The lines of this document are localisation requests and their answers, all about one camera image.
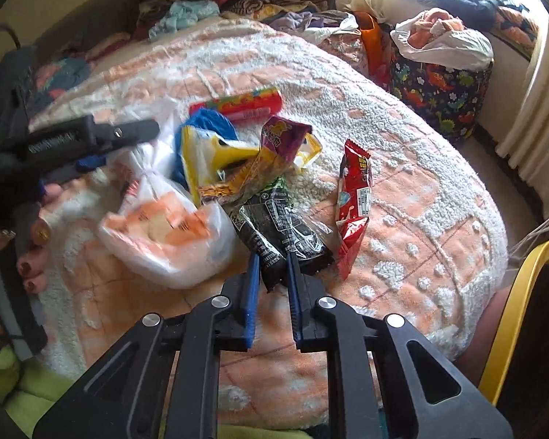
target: cable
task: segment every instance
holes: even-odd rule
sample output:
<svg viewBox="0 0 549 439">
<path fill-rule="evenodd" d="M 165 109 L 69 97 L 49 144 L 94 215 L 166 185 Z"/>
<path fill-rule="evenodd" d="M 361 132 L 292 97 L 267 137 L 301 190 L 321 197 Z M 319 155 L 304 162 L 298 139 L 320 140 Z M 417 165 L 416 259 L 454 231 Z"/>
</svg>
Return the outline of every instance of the cable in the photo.
<svg viewBox="0 0 549 439">
<path fill-rule="evenodd" d="M 16 36 L 15 31 L 12 29 L 12 26 L 7 23 L 0 23 L 0 32 L 1 31 L 8 33 L 12 38 L 12 41 L 15 42 L 16 49 L 20 49 L 20 40 L 18 39 L 18 36 Z"/>
</svg>

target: candy bag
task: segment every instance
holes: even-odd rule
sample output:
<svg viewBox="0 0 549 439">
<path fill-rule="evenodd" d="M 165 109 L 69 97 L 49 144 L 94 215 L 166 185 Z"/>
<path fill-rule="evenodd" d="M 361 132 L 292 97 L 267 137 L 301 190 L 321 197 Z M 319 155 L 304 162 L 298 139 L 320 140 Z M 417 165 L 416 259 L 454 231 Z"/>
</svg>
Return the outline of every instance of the candy bag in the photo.
<svg viewBox="0 0 549 439">
<path fill-rule="evenodd" d="M 212 130 L 186 125 L 181 131 L 181 156 L 193 202 L 199 206 L 200 186 L 220 181 L 219 172 L 258 154 L 259 148 L 239 140 L 224 140 Z"/>
<path fill-rule="evenodd" d="M 230 219 L 243 243 L 258 252 L 269 291 L 284 279 L 289 252 L 296 253 L 304 274 L 315 274 L 334 261 L 331 251 L 290 205 L 284 177 L 234 209 Z"/>
<path fill-rule="evenodd" d="M 340 164 L 335 221 L 340 234 L 338 271 L 345 279 L 352 270 L 368 225 L 372 172 L 370 154 L 352 140 L 344 144 Z"/>
<path fill-rule="evenodd" d="M 243 204 L 293 164 L 310 131 L 310 125 L 271 117 L 262 127 L 258 155 L 246 160 L 224 182 L 199 187 L 199 199 L 202 203 Z"/>
</svg>

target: light blue clothing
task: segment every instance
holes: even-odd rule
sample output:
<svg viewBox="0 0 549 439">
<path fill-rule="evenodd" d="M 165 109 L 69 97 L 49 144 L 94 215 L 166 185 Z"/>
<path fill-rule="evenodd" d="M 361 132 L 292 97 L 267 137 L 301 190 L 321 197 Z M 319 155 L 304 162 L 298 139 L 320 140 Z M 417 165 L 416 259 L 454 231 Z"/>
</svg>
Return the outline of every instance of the light blue clothing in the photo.
<svg viewBox="0 0 549 439">
<path fill-rule="evenodd" d="M 163 34 L 189 28 L 199 20 L 209 16 L 218 16 L 219 14 L 220 8 L 214 1 L 175 1 L 169 8 L 168 13 L 149 29 L 149 38 L 155 39 Z"/>
</svg>

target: metal screw head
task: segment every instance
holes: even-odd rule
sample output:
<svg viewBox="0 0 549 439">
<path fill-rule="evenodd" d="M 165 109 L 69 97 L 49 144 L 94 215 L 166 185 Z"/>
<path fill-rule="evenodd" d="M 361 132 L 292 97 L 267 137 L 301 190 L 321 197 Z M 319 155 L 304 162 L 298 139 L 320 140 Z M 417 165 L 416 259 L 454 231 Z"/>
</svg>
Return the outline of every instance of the metal screw head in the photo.
<svg viewBox="0 0 549 439">
<path fill-rule="evenodd" d="M 48 241 L 49 238 L 51 237 L 47 229 L 40 229 L 39 231 L 37 231 L 37 236 L 44 241 Z"/>
<path fill-rule="evenodd" d="M 227 298 L 226 296 L 215 296 L 211 300 L 211 304 L 216 308 L 224 308 L 224 307 L 229 306 L 230 299 Z"/>
<path fill-rule="evenodd" d="M 156 327 L 161 323 L 161 318 L 158 314 L 146 314 L 142 317 L 142 324 L 145 327 Z"/>
<path fill-rule="evenodd" d="M 2 229 L 0 231 L 0 236 L 4 239 L 12 239 L 16 236 L 16 233 L 10 229 Z"/>
<path fill-rule="evenodd" d="M 332 297 L 322 297 L 317 303 L 321 308 L 334 308 L 338 304 Z"/>
<path fill-rule="evenodd" d="M 387 316 L 386 323 L 391 327 L 400 328 L 404 325 L 404 318 L 398 314 L 391 314 Z"/>
</svg>

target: white plastic bag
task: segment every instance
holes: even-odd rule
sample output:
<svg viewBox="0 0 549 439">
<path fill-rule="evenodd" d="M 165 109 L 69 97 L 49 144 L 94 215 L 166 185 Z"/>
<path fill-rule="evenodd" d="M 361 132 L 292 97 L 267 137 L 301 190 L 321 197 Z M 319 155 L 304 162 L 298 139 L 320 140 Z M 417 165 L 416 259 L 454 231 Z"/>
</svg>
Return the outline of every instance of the white plastic bag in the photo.
<svg viewBox="0 0 549 439">
<path fill-rule="evenodd" d="M 423 13 L 424 11 L 399 23 L 391 31 L 393 41 L 405 58 L 418 63 L 439 64 L 466 71 L 483 71 L 489 66 L 494 57 L 492 45 L 486 36 L 476 30 L 447 31 L 426 44 L 423 49 L 413 48 L 408 43 L 408 37 L 413 24 Z"/>
<path fill-rule="evenodd" d="M 100 223 L 98 236 L 135 273 L 188 289 L 227 267 L 237 236 L 219 204 L 197 210 L 185 189 L 167 178 L 175 157 L 168 127 L 153 143 L 109 159 L 129 187 L 118 214 L 108 213 Z"/>
<path fill-rule="evenodd" d="M 346 13 L 346 17 L 340 23 L 338 27 L 325 27 L 325 28 L 306 28 L 304 30 L 283 30 L 285 33 L 291 36 L 299 36 L 315 46 L 319 45 L 323 40 L 329 38 L 334 34 L 357 34 L 355 31 L 358 29 L 358 23 L 356 17 L 351 13 Z"/>
</svg>

